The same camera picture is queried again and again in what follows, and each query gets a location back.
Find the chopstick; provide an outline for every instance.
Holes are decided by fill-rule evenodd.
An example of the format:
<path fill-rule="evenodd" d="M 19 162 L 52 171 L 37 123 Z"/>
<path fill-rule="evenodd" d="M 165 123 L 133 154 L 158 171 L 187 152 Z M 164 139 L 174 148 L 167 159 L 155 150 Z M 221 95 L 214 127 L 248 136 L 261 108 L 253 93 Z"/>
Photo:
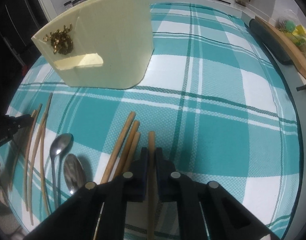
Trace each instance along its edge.
<path fill-rule="evenodd" d="M 32 142 L 32 137 L 37 121 L 37 117 L 40 114 L 40 109 L 42 108 L 42 104 L 40 104 L 37 108 L 33 125 L 31 127 L 30 135 L 28 137 L 28 142 L 27 142 L 27 147 L 26 147 L 26 154 L 25 154 L 25 166 L 24 166 L 24 201 L 25 201 L 25 206 L 26 206 L 26 211 L 28 211 L 28 201 L 27 201 L 27 169 L 28 169 L 28 158 L 30 155 L 30 148 L 31 148 L 31 142 Z"/>
<path fill-rule="evenodd" d="M 140 136 L 141 136 L 140 132 L 136 132 L 135 135 L 134 135 L 134 139 L 132 141 L 131 148 L 129 149 L 129 153 L 128 153 L 127 159 L 125 161 L 125 165 L 123 167 L 122 173 L 127 172 L 129 170 L 129 167 L 130 167 L 130 165 L 133 161 L 133 156 L 134 156 L 134 153 L 136 151 L 136 147 L 137 147 Z"/>
<path fill-rule="evenodd" d="M 129 128 L 130 128 L 130 126 L 131 126 L 131 124 L 134 120 L 134 117 L 135 117 L 135 112 L 130 112 L 129 115 L 128 115 L 128 118 L 126 119 L 126 122 L 125 122 L 125 124 L 122 128 L 122 131 L 120 132 L 120 135 L 117 138 L 117 141 L 115 143 L 115 146 L 114 146 L 114 149 L 111 153 L 111 156 L 108 160 L 108 163 L 107 163 L 107 166 L 105 168 L 105 171 L 104 171 L 104 174 L 103 174 L 103 177 L 102 177 L 102 180 L 101 180 L 100 184 L 108 182 L 108 180 L 110 178 L 110 175 L 112 173 L 114 164 L 116 162 L 118 153 L 120 152 L 120 149 L 123 146 L 123 142 L 125 140 L 125 137 L 127 135 L 128 130 L 129 130 Z"/>
<path fill-rule="evenodd" d="M 31 167 L 30 167 L 30 176 L 29 176 L 29 181 L 28 181 L 28 210 L 30 212 L 30 218 L 31 218 L 31 224 L 34 225 L 33 223 L 33 212 L 32 212 L 32 183 L 33 183 L 33 169 L 34 169 L 34 162 L 35 162 L 35 157 L 36 157 L 36 153 L 37 153 L 37 148 L 38 148 L 38 144 L 40 142 L 40 136 L 43 130 L 43 125 L 44 123 L 46 124 L 46 119 L 48 116 L 48 110 L 49 110 L 49 106 L 51 104 L 51 99 L 52 99 L 53 93 L 49 94 L 48 97 L 48 101 L 47 101 L 47 105 L 45 108 L 45 112 L 43 113 L 42 119 L 40 121 L 40 126 L 38 128 L 37 131 L 37 135 L 36 135 L 36 140 L 35 140 L 35 144 L 34 144 L 34 148 L 33 148 L 33 153 L 32 153 L 32 159 L 31 159 Z"/>
<path fill-rule="evenodd" d="M 132 145 L 135 133 L 138 130 L 138 127 L 139 127 L 139 121 L 135 120 L 133 125 L 132 125 L 132 128 L 131 128 L 131 130 L 129 132 L 129 135 L 128 135 L 128 138 L 126 140 L 126 143 L 124 145 L 124 149 L 122 151 L 122 154 L 120 155 L 120 161 L 119 161 L 119 163 L 118 163 L 118 165 L 116 167 L 115 174 L 114 174 L 113 178 L 115 178 L 118 175 L 121 175 L 121 173 L 122 173 L 122 170 L 123 170 L 123 168 L 125 166 L 125 162 L 127 160 L 127 156 L 129 155 L 129 151 L 130 151 L 130 148 L 131 148 L 131 145 Z"/>
<path fill-rule="evenodd" d="M 35 114 L 36 114 L 36 109 L 34 109 L 34 111 L 32 112 L 31 117 L 32 117 L 32 118 L 35 118 Z M 15 153 L 15 159 L 14 159 L 14 164 L 13 164 L 12 173 L 11 173 L 11 177 L 10 177 L 10 183 L 9 183 L 9 190 L 10 190 L 10 191 L 13 190 L 13 179 L 14 179 L 16 164 L 17 164 L 17 161 L 18 161 L 18 157 L 19 157 L 19 155 L 20 155 L 20 151 L 22 150 L 22 146 L 23 146 L 23 144 L 24 144 L 25 135 L 27 135 L 27 134 L 26 134 L 26 133 L 27 133 L 27 130 L 28 130 L 28 129 L 26 128 L 25 131 L 23 131 L 23 133 L 24 133 L 24 136 L 22 136 L 23 142 L 22 142 L 21 146 L 19 147 L 19 150 L 16 151 L 16 153 Z"/>
<path fill-rule="evenodd" d="M 155 132 L 148 132 L 148 210 L 147 210 L 147 240 L 154 240 L 154 151 L 155 151 Z"/>
<path fill-rule="evenodd" d="M 44 201 L 44 207 L 47 216 L 49 216 L 47 197 L 46 197 L 46 185 L 45 185 L 45 173 L 44 173 L 44 139 L 46 132 L 46 120 L 43 123 L 42 134 L 40 139 L 40 187 L 42 189 L 42 196 Z"/>

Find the metal spoon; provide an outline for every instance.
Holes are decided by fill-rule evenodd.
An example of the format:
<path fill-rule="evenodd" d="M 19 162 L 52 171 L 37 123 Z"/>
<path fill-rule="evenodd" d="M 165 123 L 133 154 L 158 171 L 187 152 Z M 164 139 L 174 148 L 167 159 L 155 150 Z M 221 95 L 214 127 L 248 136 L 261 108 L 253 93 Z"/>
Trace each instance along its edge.
<path fill-rule="evenodd" d="M 86 183 L 83 167 L 73 154 L 68 154 L 64 161 L 64 178 L 71 195 Z"/>
<path fill-rule="evenodd" d="M 56 177 L 55 177 L 55 157 L 63 152 L 66 152 L 71 145 L 73 135 L 70 133 L 63 133 L 55 138 L 49 149 L 49 157 L 52 164 L 52 181 L 55 208 L 58 208 L 57 192 L 56 192 Z"/>

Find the gold decoration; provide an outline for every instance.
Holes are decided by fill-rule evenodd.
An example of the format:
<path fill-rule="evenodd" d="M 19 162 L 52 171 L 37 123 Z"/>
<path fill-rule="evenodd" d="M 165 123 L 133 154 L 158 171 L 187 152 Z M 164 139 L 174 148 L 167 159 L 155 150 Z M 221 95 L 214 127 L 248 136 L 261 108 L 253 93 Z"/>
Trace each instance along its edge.
<path fill-rule="evenodd" d="M 66 28 L 64 25 L 64 30 L 61 32 L 57 29 L 56 32 L 50 32 L 50 37 L 46 34 L 43 41 L 51 40 L 51 46 L 54 49 L 54 54 L 58 52 L 59 54 L 67 55 L 73 50 L 73 41 L 71 37 L 67 34 L 72 30 L 72 24 L 70 24 L 70 28 Z"/>

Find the teal and white plaid tablecloth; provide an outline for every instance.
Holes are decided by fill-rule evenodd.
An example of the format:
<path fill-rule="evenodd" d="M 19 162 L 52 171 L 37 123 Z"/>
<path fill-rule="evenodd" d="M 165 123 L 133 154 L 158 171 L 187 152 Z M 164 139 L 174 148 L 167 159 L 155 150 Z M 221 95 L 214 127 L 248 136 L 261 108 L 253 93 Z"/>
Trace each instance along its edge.
<path fill-rule="evenodd" d="M 299 186 L 300 134 L 282 77 L 249 34 L 241 19 L 195 4 L 152 4 L 155 50 L 144 79 L 127 90 L 71 88 L 40 57 L 25 76 L 8 110 L 31 113 L 49 96 L 44 168 L 54 210 L 48 156 L 53 139 L 72 133 L 71 153 L 88 180 L 97 183 L 130 111 L 141 125 L 141 147 L 156 132 L 156 146 L 176 169 L 193 180 L 218 181 L 238 201 L 282 237 Z M 38 118 L 35 134 L 42 114 Z M 14 158 L 0 148 L 6 186 Z M 63 162 L 56 160 L 61 202 L 69 192 Z M 24 158 L 16 166 L 10 206 L 24 229 L 46 218 L 40 192 L 39 154 L 33 174 L 34 226 L 23 196 Z M 125 239 L 146 238 L 146 206 L 130 205 Z M 175 203 L 158 204 L 156 239 L 179 239 Z"/>

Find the wooden cutting board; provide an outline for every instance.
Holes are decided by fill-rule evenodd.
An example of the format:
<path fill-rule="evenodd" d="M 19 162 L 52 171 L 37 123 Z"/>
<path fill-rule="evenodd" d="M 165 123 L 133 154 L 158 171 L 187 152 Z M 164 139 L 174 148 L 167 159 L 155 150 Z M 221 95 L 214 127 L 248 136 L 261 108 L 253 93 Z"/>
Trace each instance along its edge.
<path fill-rule="evenodd" d="M 257 20 L 281 44 L 293 61 L 297 71 L 306 79 L 306 57 L 304 57 L 295 44 L 273 25 L 262 20 L 258 16 L 255 16 L 255 20 Z"/>

